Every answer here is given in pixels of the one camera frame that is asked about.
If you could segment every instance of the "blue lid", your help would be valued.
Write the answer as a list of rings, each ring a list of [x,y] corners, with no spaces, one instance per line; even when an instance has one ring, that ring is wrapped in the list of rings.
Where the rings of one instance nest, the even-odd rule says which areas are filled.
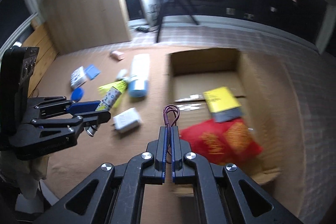
[[[71,94],[71,100],[79,102],[84,95],[84,90],[82,88],[76,88]]]
[[[138,98],[144,97],[148,92],[148,81],[147,80],[133,80],[128,85],[128,94],[131,97]]]

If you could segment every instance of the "power adapter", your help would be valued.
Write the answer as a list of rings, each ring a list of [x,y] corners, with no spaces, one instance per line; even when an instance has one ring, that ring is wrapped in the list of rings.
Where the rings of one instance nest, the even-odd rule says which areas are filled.
[[[130,108],[113,117],[114,127],[118,133],[125,133],[142,124],[139,113],[135,107]]]

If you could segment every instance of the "pink object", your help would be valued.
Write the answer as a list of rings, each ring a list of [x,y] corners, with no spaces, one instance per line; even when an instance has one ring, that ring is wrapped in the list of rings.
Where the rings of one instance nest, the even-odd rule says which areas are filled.
[[[115,60],[123,60],[124,57],[124,53],[123,52],[119,52],[119,51],[113,51],[111,52],[111,56],[115,59]]]

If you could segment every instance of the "cardboard box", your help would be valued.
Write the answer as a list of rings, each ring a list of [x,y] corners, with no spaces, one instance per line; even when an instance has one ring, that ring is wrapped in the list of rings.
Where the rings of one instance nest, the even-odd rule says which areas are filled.
[[[170,55],[169,98],[181,110],[179,130],[211,119],[203,92],[227,86],[242,105],[243,119],[263,152],[240,168],[263,185],[280,173],[282,148],[274,117],[263,94],[263,78],[248,52],[210,48]],[[191,195],[190,187],[177,186],[174,193]]]

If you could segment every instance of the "wooden wall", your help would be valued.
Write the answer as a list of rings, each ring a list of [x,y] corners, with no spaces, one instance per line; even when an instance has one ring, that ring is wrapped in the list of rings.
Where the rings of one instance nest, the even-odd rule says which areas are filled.
[[[54,46],[46,23],[40,25],[23,42],[22,47],[39,47],[39,54],[36,59],[34,73],[30,78],[28,96],[31,96],[38,83],[55,60],[58,50]]]
[[[61,54],[132,39],[125,0],[42,0]]]

